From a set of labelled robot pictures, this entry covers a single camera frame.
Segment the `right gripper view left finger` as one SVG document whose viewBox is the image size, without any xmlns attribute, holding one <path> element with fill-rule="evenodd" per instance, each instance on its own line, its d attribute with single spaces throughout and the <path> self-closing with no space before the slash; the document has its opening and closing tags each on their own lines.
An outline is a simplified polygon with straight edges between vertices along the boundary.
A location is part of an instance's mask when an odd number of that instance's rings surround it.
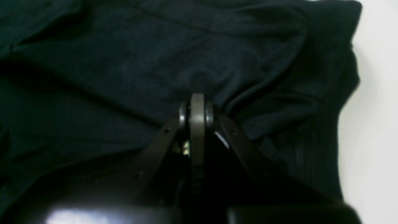
<svg viewBox="0 0 398 224">
<path fill-rule="evenodd" d="M 138 198 L 147 192 L 174 144 L 188 141 L 186 155 L 194 168 L 204 165 L 205 97 L 194 93 L 189 103 L 182 103 L 173 117 L 155 136 L 151 144 L 121 167 L 118 173 L 85 188 L 68 198 L 53 199 L 39 210 L 36 206 L 19 215 L 20 224 L 179 224 L 180 212 L 171 206 L 138 205 Z"/>
</svg>

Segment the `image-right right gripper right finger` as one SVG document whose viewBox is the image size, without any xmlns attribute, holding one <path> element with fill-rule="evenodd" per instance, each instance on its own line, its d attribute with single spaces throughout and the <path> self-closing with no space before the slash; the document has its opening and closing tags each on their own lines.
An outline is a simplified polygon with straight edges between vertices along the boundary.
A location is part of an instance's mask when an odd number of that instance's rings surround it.
<svg viewBox="0 0 398 224">
<path fill-rule="evenodd" d="M 232 190 L 225 197 L 227 224 L 360 224 L 350 206 L 294 180 L 266 159 L 223 112 L 205 103 L 207 142 L 223 143 Z"/>
</svg>

